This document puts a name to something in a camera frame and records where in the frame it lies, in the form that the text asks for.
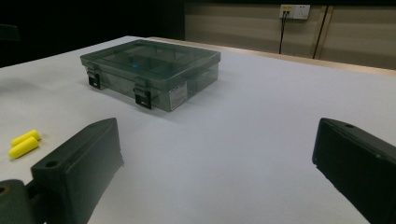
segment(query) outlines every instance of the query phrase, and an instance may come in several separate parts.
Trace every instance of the black latch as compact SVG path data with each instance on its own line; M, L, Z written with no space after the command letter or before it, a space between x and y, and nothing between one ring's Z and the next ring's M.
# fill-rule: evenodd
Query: black latch
M134 101L138 105L151 109L151 93L147 91L148 82L142 77L134 79Z
M100 76L91 71L88 71L87 74L90 85L100 90Z

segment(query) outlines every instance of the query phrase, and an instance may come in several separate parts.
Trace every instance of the plastic storage box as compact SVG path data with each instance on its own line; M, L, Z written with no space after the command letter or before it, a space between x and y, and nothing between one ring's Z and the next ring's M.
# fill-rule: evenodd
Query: plastic storage box
M218 79L220 53L141 39L80 59L91 86L172 111Z

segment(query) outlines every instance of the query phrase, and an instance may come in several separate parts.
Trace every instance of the power outlet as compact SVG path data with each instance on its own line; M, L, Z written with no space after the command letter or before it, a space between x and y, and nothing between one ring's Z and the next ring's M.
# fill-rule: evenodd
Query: power outlet
M285 16L284 12L289 12L286 14L287 19L293 19L294 5L280 5L279 18L283 18Z
M293 18L297 20L307 20L310 8L311 6L309 5L295 5Z

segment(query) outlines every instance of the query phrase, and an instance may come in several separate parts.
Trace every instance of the wall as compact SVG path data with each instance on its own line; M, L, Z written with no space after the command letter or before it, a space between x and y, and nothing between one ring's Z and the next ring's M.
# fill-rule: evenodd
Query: wall
M307 21L287 21L282 54L396 69L396 7L334 7L320 29L323 6L311 6ZM186 40L278 53L280 5L185 6Z

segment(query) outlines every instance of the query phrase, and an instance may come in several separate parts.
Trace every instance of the yellow foam earplug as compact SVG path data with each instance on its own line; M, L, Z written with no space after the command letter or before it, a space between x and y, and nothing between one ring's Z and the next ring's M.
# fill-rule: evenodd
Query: yellow foam earplug
M12 139L11 146L15 147L17 144L23 142L24 140L26 140L29 137L33 137L37 141L39 141L41 139L40 134L38 134L38 132L35 129L33 129L32 131L30 131L28 133L24 133L14 139Z
M9 152L8 156L12 159L17 159L18 157L23 156L24 154L32 151L33 149L38 147L38 142L33 137L28 137L21 143L17 144L13 147Z

